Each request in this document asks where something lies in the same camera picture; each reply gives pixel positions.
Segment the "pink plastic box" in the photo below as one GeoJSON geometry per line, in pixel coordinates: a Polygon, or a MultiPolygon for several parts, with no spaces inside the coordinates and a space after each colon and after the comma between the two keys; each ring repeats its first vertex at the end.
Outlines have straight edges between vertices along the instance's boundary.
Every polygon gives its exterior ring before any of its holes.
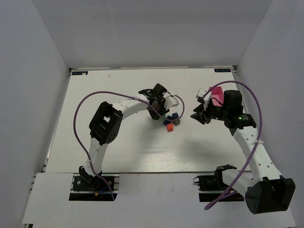
{"type": "Polygon", "coordinates": [[[222,87],[217,86],[211,90],[210,100],[213,102],[215,106],[223,106],[224,92],[222,90],[222,87]]]}

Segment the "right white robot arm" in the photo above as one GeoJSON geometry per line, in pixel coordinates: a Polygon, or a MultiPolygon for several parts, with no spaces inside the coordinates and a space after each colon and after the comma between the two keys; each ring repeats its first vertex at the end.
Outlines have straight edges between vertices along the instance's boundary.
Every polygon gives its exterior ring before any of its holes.
{"type": "Polygon", "coordinates": [[[196,98],[200,105],[191,118],[201,124],[209,124],[212,119],[223,121],[239,144],[253,176],[248,178],[232,165],[218,166],[216,183],[219,186],[232,184],[232,189],[245,199],[253,214],[286,211],[295,183],[276,168],[263,142],[257,138],[259,131],[253,117],[243,112],[242,94],[238,90],[226,90],[219,106],[213,104],[204,88],[198,91],[196,98]]]}

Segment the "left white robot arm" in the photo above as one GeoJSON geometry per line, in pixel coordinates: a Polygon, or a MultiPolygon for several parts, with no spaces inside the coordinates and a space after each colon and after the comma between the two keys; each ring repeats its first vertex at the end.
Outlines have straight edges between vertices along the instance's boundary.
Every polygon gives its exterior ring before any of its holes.
{"type": "Polygon", "coordinates": [[[110,104],[102,102],[90,124],[90,148],[85,149],[87,160],[79,167],[79,174],[90,190],[98,189],[101,181],[102,163],[108,145],[118,136],[121,123],[127,117],[140,111],[148,110],[153,120],[164,117],[172,107],[179,105],[173,96],[164,97],[167,89],[157,83],[153,89],[139,91],[136,96],[110,104]]]}

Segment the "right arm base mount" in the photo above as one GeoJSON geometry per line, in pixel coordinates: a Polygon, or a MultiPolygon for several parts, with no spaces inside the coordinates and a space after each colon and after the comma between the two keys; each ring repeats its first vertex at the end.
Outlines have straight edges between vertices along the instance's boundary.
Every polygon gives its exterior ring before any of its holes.
{"type": "Polygon", "coordinates": [[[214,175],[196,176],[193,183],[198,186],[200,202],[212,202],[228,187],[224,183],[217,183],[214,175]]]}

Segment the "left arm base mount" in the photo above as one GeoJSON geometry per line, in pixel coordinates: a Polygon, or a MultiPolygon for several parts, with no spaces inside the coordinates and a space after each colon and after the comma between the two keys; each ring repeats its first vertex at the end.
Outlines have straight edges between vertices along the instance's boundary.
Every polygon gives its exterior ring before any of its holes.
{"type": "Polygon", "coordinates": [[[113,201],[119,190],[119,175],[103,176],[111,187],[112,194],[107,184],[97,178],[97,183],[89,184],[80,176],[74,175],[72,179],[69,201],[113,201]]]}

